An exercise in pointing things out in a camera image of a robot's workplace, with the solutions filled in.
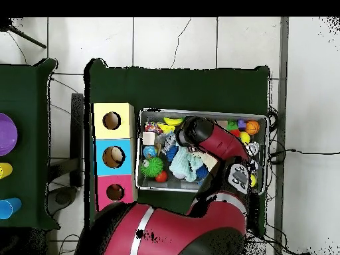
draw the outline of yellow ball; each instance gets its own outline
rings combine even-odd
[[[250,136],[247,132],[242,131],[240,134],[241,142],[244,145],[248,145],[250,143]]]
[[[256,185],[256,177],[254,174],[250,176],[250,186],[253,188]]]

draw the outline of blue cup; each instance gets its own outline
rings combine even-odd
[[[0,201],[0,219],[8,219],[21,208],[21,200],[17,197]]]

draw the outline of gray metal bin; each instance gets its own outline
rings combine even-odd
[[[250,136],[251,141],[256,141],[260,144],[260,152],[253,157],[258,163],[259,169],[257,172],[258,192],[259,195],[266,190],[266,172],[268,162],[268,148],[269,148],[269,121],[266,116],[250,115],[250,114],[226,114],[221,112],[192,112],[185,110],[152,110],[142,109],[139,112],[139,135],[137,136],[137,157],[135,166],[135,181],[136,186],[141,190],[154,190],[154,191],[184,191],[196,193],[199,190],[198,181],[192,183],[185,180],[178,179],[172,175],[169,170],[169,164],[166,161],[164,154],[160,154],[160,158],[164,160],[164,170],[168,174],[168,180],[164,183],[159,183],[155,179],[144,177],[140,171],[140,166],[143,161],[142,154],[142,141],[141,135],[144,131],[144,125],[146,122],[163,122],[163,118],[184,118],[186,116],[198,116],[202,118],[208,118],[210,120],[239,120],[243,119],[256,120],[260,124],[260,131]]]

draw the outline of green table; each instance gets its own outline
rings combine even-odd
[[[52,59],[35,66],[0,65],[0,112],[7,114],[18,130],[17,144],[0,157],[13,172],[0,180],[0,199],[19,197],[21,209],[0,227],[59,228],[45,210],[48,175],[49,76],[56,66]]]
[[[266,66],[255,70],[152,70],[108,68],[101,59],[96,59],[91,60],[84,71],[85,95],[90,95],[91,103],[128,102],[134,106],[136,117],[142,108],[267,115],[269,75]],[[93,166],[90,174],[90,216],[93,219]],[[183,214],[190,207],[193,196],[193,193],[183,192],[140,191],[138,202]],[[260,234],[264,233],[264,215],[265,194],[260,197]]]

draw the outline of purple bowl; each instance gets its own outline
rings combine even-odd
[[[0,113],[0,156],[14,149],[18,140],[18,131],[11,118]]]

